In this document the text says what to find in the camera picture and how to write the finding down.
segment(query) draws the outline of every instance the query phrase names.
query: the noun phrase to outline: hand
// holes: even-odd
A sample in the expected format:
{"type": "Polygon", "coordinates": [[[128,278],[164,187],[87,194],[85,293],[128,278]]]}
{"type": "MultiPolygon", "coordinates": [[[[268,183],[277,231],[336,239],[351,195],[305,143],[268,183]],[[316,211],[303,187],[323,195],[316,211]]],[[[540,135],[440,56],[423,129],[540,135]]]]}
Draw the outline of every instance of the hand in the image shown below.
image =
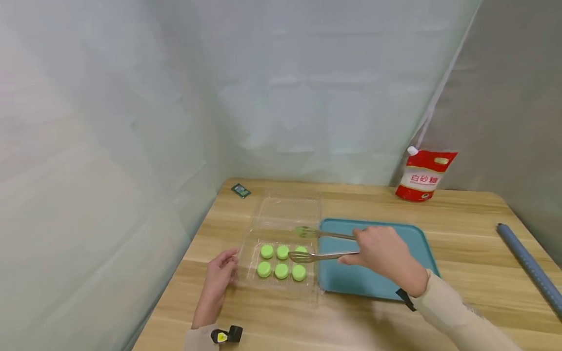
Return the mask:
{"type": "Polygon", "coordinates": [[[412,297],[419,297],[425,293],[429,280],[427,272],[412,257],[408,245],[394,228],[354,229],[353,235],[359,245],[360,253],[340,257],[339,263],[367,267],[389,278],[412,297]]]}
{"type": "Polygon", "coordinates": [[[195,309],[191,329],[216,323],[223,307],[226,287],[238,279],[238,248],[220,253],[207,265],[207,275],[199,303],[195,309]]]}

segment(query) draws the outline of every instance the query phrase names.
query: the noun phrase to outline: black wrist strap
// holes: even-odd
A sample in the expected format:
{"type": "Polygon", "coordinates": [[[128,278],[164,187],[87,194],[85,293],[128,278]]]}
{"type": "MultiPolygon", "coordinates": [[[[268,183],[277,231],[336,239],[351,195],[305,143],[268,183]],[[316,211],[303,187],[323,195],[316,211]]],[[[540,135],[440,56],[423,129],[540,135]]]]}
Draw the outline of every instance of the black wrist strap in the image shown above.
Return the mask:
{"type": "Polygon", "coordinates": [[[399,289],[399,290],[396,292],[396,295],[398,295],[398,296],[404,301],[404,303],[406,304],[406,306],[407,306],[411,311],[414,311],[414,312],[417,311],[417,310],[414,308],[414,304],[412,303],[412,300],[410,300],[410,297],[408,296],[408,293],[407,293],[407,292],[405,292],[405,291],[402,290],[402,289],[399,289]]]}
{"type": "Polygon", "coordinates": [[[211,339],[215,344],[239,343],[243,330],[237,325],[231,325],[229,331],[215,329],[211,332],[211,339]]]}

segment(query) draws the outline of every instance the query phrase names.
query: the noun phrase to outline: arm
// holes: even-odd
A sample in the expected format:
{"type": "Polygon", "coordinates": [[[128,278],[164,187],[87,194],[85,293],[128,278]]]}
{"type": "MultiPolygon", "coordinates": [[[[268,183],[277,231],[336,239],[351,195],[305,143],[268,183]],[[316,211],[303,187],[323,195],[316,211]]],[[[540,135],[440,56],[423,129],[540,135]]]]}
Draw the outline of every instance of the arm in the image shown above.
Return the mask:
{"type": "Polygon", "coordinates": [[[219,346],[211,340],[211,332],[217,328],[215,323],[189,330],[185,336],[184,351],[217,351],[219,346]]]}
{"type": "Polygon", "coordinates": [[[414,307],[437,330],[447,335],[460,351],[520,351],[498,327],[463,303],[460,295],[428,271],[425,292],[411,298],[414,307]]]}
{"type": "Polygon", "coordinates": [[[354,230],[360,253],[340,257],[345,265],[367,267],[407,292],[426,321],[447,335],[460,351],[516,351],[520,348],[499,328],[463,303],[460,295],[426,271],[391,227],[354,230]]]}
{"type": "Polygon", "coordinates": [[[195,309],[191,330],[185,336],[184,351],[217,351],[219,346],[211,339],[218,329],[216,320],[224,303],[226,287],[235,282],[238,274],[238,249],[222,252],[207,265],[207,275],[199,303],[195,309]]]}

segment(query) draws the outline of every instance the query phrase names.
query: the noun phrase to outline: left hand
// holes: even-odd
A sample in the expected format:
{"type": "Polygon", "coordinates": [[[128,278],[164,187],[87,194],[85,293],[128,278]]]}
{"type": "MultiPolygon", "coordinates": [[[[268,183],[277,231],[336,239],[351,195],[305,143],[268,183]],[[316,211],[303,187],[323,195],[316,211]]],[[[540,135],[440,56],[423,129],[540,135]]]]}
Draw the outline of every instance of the left hand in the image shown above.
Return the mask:
{"type": "Polygon", "coordinates": [[[207,275],[191,329],[216,322],[224,303],[226,287],[238,279],[238,258],[234,256],[237,253],[238,248],[223,251],[207,265],[207,275]]]}

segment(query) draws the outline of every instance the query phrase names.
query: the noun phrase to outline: white wall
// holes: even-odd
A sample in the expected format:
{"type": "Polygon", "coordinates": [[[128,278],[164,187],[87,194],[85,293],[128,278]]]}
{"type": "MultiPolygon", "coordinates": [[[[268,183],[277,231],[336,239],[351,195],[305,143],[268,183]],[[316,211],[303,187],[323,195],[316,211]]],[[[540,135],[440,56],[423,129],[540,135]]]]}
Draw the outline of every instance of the white wall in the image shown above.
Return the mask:
{"type": "Polygon", "coordinates": [[[447,189],[495,192],[562,265],[562,2],[484,1],[424,147],[460,151],[447,189]]]}
{"type": "Polygon", "coordinates": [[[187,3],[238,175],[387,185],[480,0],[187,3]]]}
{"type": "Polygon", "coordinates": [[[0,349],[121,349],[224,147],[142,2],[0,3],[0,349]]]}

